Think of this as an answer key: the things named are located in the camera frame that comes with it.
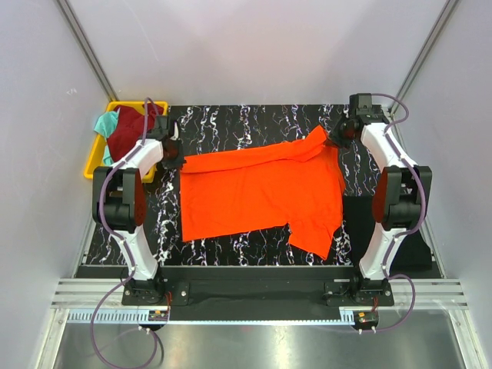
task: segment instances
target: gray wall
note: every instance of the gray wall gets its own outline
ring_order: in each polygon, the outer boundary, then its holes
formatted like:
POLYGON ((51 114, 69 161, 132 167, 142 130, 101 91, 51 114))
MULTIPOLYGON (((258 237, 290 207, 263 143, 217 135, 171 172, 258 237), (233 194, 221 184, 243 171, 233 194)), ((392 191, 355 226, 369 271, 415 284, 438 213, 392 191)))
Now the gray wall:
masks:
POLYGON ((52 0, 0 11, 0 367, 26 368, 90 215, 82 169, 106 104, 52 0))
POLYGON ((492 363, 492 2, 461 2, 405 101, 409 154, 430 165, 429 219, 492 363))
POLYGON ((71 0, 120 99, 345 103, 397 93, 445 0, 71 0))

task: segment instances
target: metal floor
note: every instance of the metal floor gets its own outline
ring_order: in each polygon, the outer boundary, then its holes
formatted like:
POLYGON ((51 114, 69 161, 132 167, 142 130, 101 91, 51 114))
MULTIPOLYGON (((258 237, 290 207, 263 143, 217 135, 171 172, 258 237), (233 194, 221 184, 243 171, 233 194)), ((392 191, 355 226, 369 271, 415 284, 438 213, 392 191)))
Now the metal floor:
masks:
MULTIPOLYGON (((401 313, 381 311, 381 326, 401 313)), ((154 347, 131 325, 98 324, 99 347, 113 364, 144 363, 154 347)), ((398 329, 359 336, 351 327, 168 325, 158 331, 161 350, 149 368, 465 368, 445 311, 415 311, 398 329)), ((67 324, 55 368, 106 368, 93 354, 88 324, 67 324)))

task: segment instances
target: yellow plastic bin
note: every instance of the yellow plastic bin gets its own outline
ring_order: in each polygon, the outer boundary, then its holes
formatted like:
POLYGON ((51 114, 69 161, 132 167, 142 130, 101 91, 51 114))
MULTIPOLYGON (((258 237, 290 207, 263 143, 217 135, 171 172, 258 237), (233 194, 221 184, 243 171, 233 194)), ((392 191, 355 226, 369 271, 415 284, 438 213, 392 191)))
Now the yellow plastic bin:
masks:
MULTIPOLYGON (((144 114, 145 110, 143 104, 144 104, 143 101, 112 101, 108 104, 106 111, 112 111, 118 105, 126 105, 126 106, 131 106, 139 113, 144 114)), ((155 104, 161 106, 164 109, 164 115, 167 115, 168 113, 167 102, 156 101, 155 104)), ((105 147, 106 147, 105 138, 102 137, 100 134, 97 134, 94 140, 94 144, 92 144, 91 154, 89 155, 89 159, 87 160, 87 164, 85 165, 85 169, 84 169, 84 177, 86 177, 87 179, 93 179, 94 170, 97 167, 105 166, 104 163, 102 162, 102 156, 104 155, 105 147)), ((154 175, 156 170, 157 168, 154 165, 151 168, 151 170, 148 171, 148 173, 142 178, 142 182, 151 183, 154 180, 154 175)))

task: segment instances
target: orange shirt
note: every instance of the orange shirt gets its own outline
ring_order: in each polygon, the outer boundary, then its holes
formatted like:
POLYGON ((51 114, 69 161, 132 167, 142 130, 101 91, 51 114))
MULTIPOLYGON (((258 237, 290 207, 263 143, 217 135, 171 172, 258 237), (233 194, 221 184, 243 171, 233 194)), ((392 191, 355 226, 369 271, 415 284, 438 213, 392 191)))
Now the orange shirt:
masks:
POLYGON ((183 241, 291 227, 289 242, 322 258, 342 222, 337 149, 317 126, 304 140, 186 157, 183 241))

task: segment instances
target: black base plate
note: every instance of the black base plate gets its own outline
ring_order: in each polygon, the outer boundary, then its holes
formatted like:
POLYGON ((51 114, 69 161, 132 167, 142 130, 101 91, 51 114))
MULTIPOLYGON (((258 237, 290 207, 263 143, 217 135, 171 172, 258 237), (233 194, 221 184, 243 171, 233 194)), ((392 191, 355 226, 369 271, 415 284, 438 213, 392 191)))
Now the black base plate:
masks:
MULTIPOLYGON (((171 292, 173 306, 185 306, 188 304, 188 297, 190 294, 190 284, 188 282, 165 282, 165 293, 171 292)), ((123 298, 121 304, 125 306, 149 306, 149 305, 166 305, 165 295, 159 298, 138 297, 131 294, 127 286, 123 292, 123 298)))
POLYGON ((377 296, 378 306, 394 306, 393 291, 388 283, 382 293, 357 297, 351 296, 348 291, 348 282, 329 281, 324 283, 324 299, 327 306, 374 306, 374 296, 377 296))

